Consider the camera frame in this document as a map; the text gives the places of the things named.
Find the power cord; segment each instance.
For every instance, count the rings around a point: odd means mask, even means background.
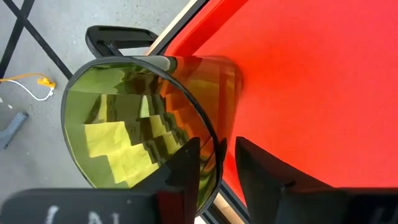
[[[28,90],[28,88],[26,88],[23,84],[15,81],[17,79],[20,78],[26,78],[26,77],[32,77],[32,76],[41,76],[42,78],[39,78],[37,80],[37,84],[42,85],[42,86],[46,86],[50,88],[49,93],[47,94],[47,96],[45,98],[38,98],[36,97],[30,90]],[[26,92],[29,93],[29,95],[31,97],[33,97],[35,100],[37,101],[45,101],[47,100],[50,96],[52,96],[54,94],[54,89],[55,89],[55,82],[52,82],[48,77],[46,77],[45,75],[41,74],[41,73],[27,73],[27,74],[23,74],[23,75],[18,75],[16,77],[11,77],[11,78],[0,78],[0,82],[12,82],[15,83],[17,85],[19,85],[20,87],[22,87]]]

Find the gray pavement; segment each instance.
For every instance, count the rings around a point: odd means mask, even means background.
[[[23,0],[14,0],[21,8]],[[188,0],[36,0],[28,20],[73,73],[94,59],[85,44],[86,28],[92,25],[129,26],[160,34]],[[0,58],[16,17],[0,1]],[[140,55],[144,49],[128,50]],[[74,165],[63,140],[60,102],[67,79],[27,30],[17,43],[5,77],[44,73],[57,82],[55,94],[38,102],[13,83],[0,84],[0,130],[18,112],[29,119],[5,151],[0,151],[0,204],[10,194],[29,188],[90,187]],[[20,80],[37,96],[48,89],[36,78]]]

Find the white cable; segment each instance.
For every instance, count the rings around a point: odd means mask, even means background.
[[[26,90],[26,92],[28,92],[35,100],[37,100],[37,101],[45,101],[45,100],[47,100],[50,96],[52,96],[53,94],[54,94],[54,88],[52,88],[52,87],[50,87],[50,92],[47,94],[47,96],[45,97],[45,98],[42,98],[42,99],[40,99],[40,98],[37,98],[35,95],[33,95],[33,93],[31,92],[31,91],[29,91],[23,84],[21,84],[21,83],[19,83],[19,82],[17,82],[17,81],[15,81],[15,80],[7,80],[6,82],[12,82],[12,83],[15,83],[15,84],[17,84],[17,85],[19,85],[20,87],[22,87],[24,90]]]

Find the gray metal bar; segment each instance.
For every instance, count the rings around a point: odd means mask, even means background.
[[[0,131],[0,150],[7,148],[8,143],[11,141],[12,137],[15,135],[27,117],[28,115],[26,113],[16,114],[15,118],[11,121],[8,127],[5,130]]]

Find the black mirror rim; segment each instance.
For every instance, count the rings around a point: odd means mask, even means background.
[[[109,63],[135,63],[136,65],[142,66],[146,69],[148,69],[151,72],[154,72],[155,74],[158,74],[161,78],[164,80],[168,80],[170,83],[172,83],[176,88],[179,90],[182,90],[184,92],[184,95],[188,98],[188,100],[192,103],[198,114],[201,116],[203,122],[205,123],[205,126],[207,127],[211,138],[213,138],[213,147],[214,147],[214,153],[216,156],[216,186],[213,189],[213,192],[211,195],[208,197],[206,202],[203,204],[203,206],[197,211],[197,215],[202,214],[210,205],[213,203],[215,197],[217,196],[218,189],[220,188],[221,181],[222,181],[222,173],[223,173],[223,152],[225,149],[222,149],[220,146],[220,143],[218,141],[216,132],[214,130],[214,127],[207,116],[205,110],[200,106],[199,102],[195,99],[195,97],[181,84],[179,83],[174,77],[172,77],[170,74],[167,72],[163,71],[162,69],[156,67],[153,64],[147,63],[145,61],[132,58],[132,57],[120,57],[120,56],[111,56],[111,57],[102,57],[102,58],[97,58],[94,59],[88,63],[86,63],[84,66],[80,67],[75,74],[69,79],[69,82],[67,83],[65,90],[63,92],[62,96],[62,102],[61,102],[61,125],[62,125],[62,133],[63,137],[65,139],[67,148],[69,150],[69,153],[79,169],[80,173],[82,174],[83,177],[85,177],[84,173],[80,169],[80,166],[77,164],[76,160],[72,156],[72,149],[70,148],[70,145],[67,141],[67,134],[64,128],[65,125],[65,107],[66,107],[66,100],[68,96],[68,92],[70,88],[75,84],[75,82],[92,66],[97,66],[97,65],[102,65],[102,64],[109,64]]]

